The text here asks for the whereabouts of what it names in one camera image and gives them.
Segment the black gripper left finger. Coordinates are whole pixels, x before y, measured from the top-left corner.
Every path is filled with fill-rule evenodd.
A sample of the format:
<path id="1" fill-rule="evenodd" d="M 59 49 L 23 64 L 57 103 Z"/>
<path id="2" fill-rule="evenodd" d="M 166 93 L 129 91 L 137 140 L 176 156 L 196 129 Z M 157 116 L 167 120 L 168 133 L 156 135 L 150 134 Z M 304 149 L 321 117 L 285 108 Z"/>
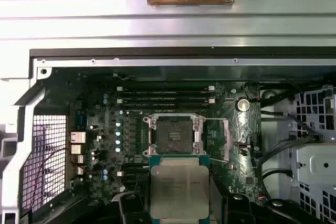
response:
<path id="1" fill-rule="evenodd" d="M 120 193 L 109 203 L 94 200 L 70 223 L 151 223 L 149 212 L 135 193 Z"/>

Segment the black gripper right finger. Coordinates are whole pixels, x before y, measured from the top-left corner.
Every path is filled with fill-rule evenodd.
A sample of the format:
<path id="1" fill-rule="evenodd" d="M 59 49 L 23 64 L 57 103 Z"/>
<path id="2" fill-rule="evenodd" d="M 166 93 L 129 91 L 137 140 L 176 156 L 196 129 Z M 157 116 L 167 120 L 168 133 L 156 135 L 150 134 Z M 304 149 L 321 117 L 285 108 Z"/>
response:
<path id="1" fill-rule="evenodd" d="M 242 194 L 232 194 L 220 182 L 209 184 L 209 215 L 216 223 L 293 223 Z"/>

